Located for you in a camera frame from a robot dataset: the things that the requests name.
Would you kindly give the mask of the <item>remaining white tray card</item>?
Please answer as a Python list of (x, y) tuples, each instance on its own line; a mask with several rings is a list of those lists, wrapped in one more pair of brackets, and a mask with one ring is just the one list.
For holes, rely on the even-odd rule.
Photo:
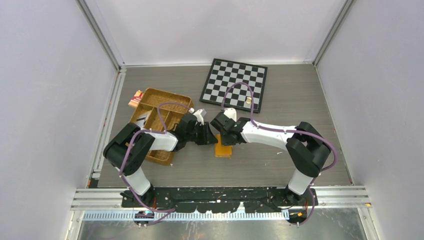
[(149, 129), (148, 127), (148, 119), (151, 115), (152, 111), (146, 111), (142, 114), (140, 114), (136, 120), (135, 120), (135, 124), (140, 127), (141, 129)]

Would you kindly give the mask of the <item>aluminium slotted rail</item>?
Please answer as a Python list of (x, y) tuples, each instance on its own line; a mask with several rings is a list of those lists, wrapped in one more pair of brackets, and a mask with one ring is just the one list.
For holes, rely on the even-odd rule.
[(155, 213), (149, 210), (86, 210), (83, 214), (84, 221), (147, 221), (152, 222), (160, 218), (164, 221), (244, 221), (244, 220), (288, 220), (289, 211), (246, 213), (245, 210), (225, 213), (192, 213), (165, 212)]

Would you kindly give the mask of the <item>orange leather card holder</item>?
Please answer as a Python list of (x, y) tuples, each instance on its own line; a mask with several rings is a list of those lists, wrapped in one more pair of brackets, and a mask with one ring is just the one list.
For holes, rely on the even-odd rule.
[(217, 158), (230, 158), (233, 153), (232, 145), (222, 145), (221, 135), (215, 135), (217, 143), (214, 144), (214, 156)]

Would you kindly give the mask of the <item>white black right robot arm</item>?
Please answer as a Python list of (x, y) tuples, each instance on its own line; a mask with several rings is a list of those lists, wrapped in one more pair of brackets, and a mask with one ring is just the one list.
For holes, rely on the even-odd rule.
[(210, 124), (219, 131), (224, 146), (254, 143), (287, 151), (295, 166), (285, 192), (291, 205), (299, 205), (305, 199), (305, 191), (325, 170), (330, 154), (336, 152), (329, 141), (304, 121), (296, 126), (277, 126), (246, 117), (234, 120), (225, 110), (219, 112)]

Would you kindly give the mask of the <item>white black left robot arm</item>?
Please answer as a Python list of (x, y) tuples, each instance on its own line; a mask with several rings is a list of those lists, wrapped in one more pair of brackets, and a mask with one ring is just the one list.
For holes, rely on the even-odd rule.
[(151, 151), (177, 152), (188, 142), (196, 145), (213, 145), (218, 142), (209, 123), (199, 116), (186, 113), (171, 130), (154, 131), (128, 123), (104, 148), (103, 157), (108, 160), (132, 189), (134, 200), (141, 207), (153, 202), (151, 182), (142, 170), (142, 163)]

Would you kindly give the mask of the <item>black white chessboard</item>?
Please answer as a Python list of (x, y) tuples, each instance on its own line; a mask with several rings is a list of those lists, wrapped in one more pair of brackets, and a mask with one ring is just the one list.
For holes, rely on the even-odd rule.
[[(237, 110), (260, 113), (265, 92), (268, 67), (214, 58), (199, 101)], [(246, 104), (246, 97), (252, 98)]]

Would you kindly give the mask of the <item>woven rattan divided tray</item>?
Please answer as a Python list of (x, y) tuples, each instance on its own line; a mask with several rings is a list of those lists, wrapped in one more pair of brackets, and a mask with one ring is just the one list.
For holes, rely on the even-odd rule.
[(184, 114), (193, 107), (192, 98), (189, 96), (172, 93), (156, 88), (147, 88), (137, 108), (130, 118), (135, 123), (136, 118), (147, 111), (152, 111), (147, 120), (147, 126), (154, 131), (171, 130), (179, 123)]

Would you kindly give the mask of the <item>red playing card box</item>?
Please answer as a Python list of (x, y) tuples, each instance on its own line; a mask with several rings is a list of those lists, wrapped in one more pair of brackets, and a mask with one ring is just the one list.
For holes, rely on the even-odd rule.
[(138, 90), (134, 96), (131, 98), (131, 100), (128, 102), (128, 106), (132, 107), (132, 108), (137, 108), (142, 97), (143, 97), (144, 92), (141, 90)]

